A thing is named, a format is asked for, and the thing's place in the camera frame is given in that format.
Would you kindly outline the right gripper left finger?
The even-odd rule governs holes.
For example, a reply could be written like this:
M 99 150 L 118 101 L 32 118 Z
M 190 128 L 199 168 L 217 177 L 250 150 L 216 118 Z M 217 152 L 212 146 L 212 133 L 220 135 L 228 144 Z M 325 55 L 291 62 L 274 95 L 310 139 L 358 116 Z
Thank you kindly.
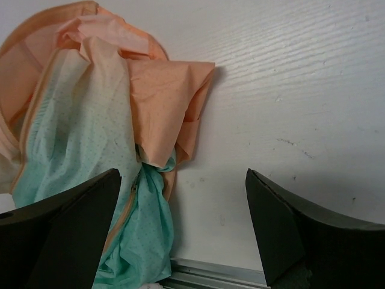
M 122 177 L 117 169 L 1 214 L 1 288 L 91 288 Z

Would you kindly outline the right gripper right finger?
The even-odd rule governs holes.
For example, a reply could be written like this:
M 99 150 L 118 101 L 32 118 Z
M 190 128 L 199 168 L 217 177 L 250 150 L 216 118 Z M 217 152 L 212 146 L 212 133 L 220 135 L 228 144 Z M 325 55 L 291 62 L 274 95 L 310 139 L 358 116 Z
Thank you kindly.
M 384 287 L 384 225 L 326 209 L 252 169 L 245 187 L 269 287 Z

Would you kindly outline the orange and teal jacket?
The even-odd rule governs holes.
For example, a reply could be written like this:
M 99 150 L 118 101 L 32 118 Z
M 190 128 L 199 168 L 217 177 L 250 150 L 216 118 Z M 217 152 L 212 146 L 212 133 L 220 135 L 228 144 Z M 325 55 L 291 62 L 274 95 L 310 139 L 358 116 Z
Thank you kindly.
M 43 10 L 1 46 L 1 193 L 17 207 L 122 176 L 93 288 L 171 275 L 169 197 L 192 158 L 215 64 L 171 61 L 94 1 Z

